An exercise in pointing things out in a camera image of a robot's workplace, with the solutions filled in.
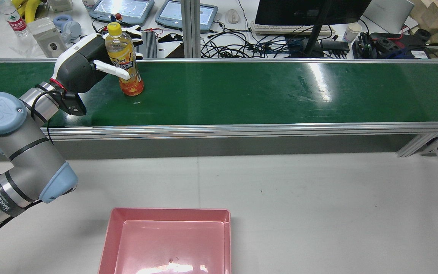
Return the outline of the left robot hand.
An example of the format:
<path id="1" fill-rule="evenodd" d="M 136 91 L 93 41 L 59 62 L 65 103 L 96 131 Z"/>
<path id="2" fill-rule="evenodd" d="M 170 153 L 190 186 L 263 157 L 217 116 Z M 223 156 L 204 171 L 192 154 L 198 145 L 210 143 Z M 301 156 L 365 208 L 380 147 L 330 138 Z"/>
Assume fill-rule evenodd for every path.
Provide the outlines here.
<path id="1" fill-rule="evenodd" d="M 135 52 L 134 42 L 141 45 L 140 26 L 122 28 L 119 23 L 108 24 L 104 36 L 92 33 L 80 39 L 62 53 L 55 63 L 51 82 L 66 91 L 87 92 L 106 73 L 119 78 L 123 93 L 139 95 L 144 90 L 136 59 L 143 55 Z"/>

